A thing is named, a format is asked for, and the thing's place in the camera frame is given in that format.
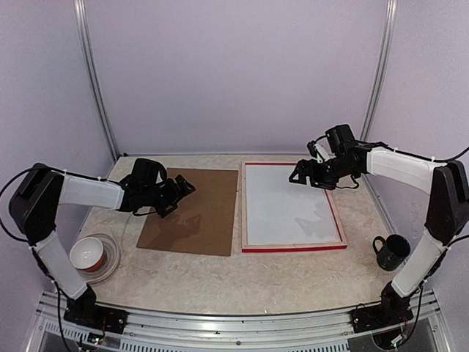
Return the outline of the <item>brown backing board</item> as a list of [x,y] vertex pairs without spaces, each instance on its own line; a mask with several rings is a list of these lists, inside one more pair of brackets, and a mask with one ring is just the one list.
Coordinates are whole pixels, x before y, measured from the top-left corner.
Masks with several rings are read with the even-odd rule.
[[182,175],[196,191],[178,203],[165,218],[146,217],[138,249],[228,257],[232,252],[238,171],[168,169],[169,177]]

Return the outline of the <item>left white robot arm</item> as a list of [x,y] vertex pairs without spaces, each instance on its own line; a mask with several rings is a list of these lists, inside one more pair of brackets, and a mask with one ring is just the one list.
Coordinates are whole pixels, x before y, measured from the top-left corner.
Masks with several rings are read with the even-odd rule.
[[119,182],[80,175],[37,163],[18,174],[21,183],[8,211],[41,271],[52,280],[59,296],[67,299],[60,321],[103,333],[122,334],[128,319],[123,309],[97,304],[91,286],[84,281],[60,243],[56,215],[60,205],[84,205],[139,215],[154,208],[164,218],[181,199],[196,188],[182,175],[171,179],[163,164],[139,158],[132,172]]

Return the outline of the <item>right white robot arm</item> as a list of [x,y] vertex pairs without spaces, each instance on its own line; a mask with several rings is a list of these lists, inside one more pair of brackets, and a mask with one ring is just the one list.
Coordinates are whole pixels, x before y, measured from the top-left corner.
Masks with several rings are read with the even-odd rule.
[[462,162],[439,161],[391,149],[382,142],[353,142],[321,158],[317,144],[312,157],[300,160],[291,183],[334,190],[343,177],[384,177],[420,191],[421,234],[397,275],[383,288],[380,302],[351,311],[353,330],[365,332],[412,319],[410,300],[423,290],[446,252],[468,223],[468,177]]

